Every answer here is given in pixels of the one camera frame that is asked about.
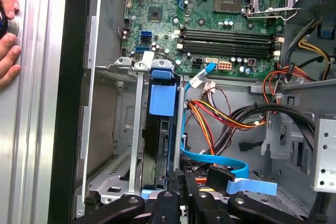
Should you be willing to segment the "person's hand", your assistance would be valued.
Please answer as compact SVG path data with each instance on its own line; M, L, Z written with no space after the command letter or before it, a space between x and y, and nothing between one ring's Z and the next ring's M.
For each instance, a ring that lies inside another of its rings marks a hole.
M1 5L9 20L15 18L19 11L18 0L1 0ZM7 33L1 38L1 90L8 86L21 70L20 65L15 64L21 53L21 47L15 45L16 36Z

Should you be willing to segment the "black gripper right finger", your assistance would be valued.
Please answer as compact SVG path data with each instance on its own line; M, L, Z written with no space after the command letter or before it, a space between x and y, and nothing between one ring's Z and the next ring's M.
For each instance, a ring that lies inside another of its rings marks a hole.
M232 196L226 207L219 197L201 191L189 199L189 223L304 223L246 195Z

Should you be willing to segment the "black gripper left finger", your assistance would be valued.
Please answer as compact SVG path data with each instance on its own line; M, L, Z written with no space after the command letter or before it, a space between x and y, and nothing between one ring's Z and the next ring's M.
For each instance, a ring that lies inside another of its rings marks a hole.
M171 190L155 191L145 201L138 195L126 195L71 223L180 223L180 197ZM151 211L145 204L153 206Z

